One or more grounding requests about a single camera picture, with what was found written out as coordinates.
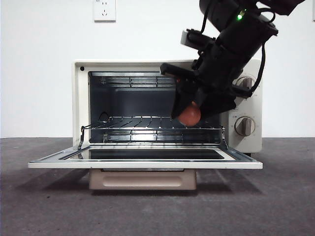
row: oven door glass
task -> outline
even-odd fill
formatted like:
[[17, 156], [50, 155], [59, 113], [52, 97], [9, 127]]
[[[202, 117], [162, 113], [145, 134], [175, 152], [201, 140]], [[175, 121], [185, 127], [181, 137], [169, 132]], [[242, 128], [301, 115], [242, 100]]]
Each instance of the oven door glass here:
[[262, 169], [262, 163], [224, 145], [121, 143], [71, 147], [29, 162], [29, 168]]

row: red tomato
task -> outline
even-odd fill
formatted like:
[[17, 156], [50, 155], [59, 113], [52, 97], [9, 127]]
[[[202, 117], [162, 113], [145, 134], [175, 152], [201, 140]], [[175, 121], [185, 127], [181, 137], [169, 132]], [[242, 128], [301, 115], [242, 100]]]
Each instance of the red tomato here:
[[187, 106], [186, 109], [177, 117], [180, 123], [186, 126], [196, 125], [201, 118], [201, 112], [195, 102], [191, 102], [191, 105]]

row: timer knob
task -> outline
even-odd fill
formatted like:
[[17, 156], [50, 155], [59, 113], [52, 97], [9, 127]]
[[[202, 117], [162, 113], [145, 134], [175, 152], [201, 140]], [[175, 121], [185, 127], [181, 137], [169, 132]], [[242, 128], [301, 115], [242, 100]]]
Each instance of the timer knob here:
[[249, 136], [255, 130], [255, 122], [249, 117], [240, 117], [236, 120], [234, 129], [241, 136]]

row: gray floor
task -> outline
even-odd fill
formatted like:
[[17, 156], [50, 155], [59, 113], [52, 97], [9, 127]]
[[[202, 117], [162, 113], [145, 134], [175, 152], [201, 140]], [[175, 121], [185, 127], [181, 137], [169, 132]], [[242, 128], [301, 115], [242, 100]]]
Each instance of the gray floor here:
[[85, 170], [27, 169], [69, 146], [1, 140], [1, 235], [315, 235], [315, 139], [264, 139], [263, 170], [202, 170], [193, 192], [95, 192]]

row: white wall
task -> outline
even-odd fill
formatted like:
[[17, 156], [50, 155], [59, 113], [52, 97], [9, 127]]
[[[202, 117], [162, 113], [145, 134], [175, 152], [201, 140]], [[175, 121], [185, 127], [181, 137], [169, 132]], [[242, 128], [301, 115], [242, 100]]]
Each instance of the white wall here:
[[[1, 1], [1, 137], [70, 137], [75, 59], [192, 59], [182, 30], [200, 29], [198, 0], [117, 0], [94, 23], [91, 0]], [[278, 17], [267, 47], [263, 136], [315, 136], [312, 1]], [[206, 34], [217, 36], [210, 24]]]

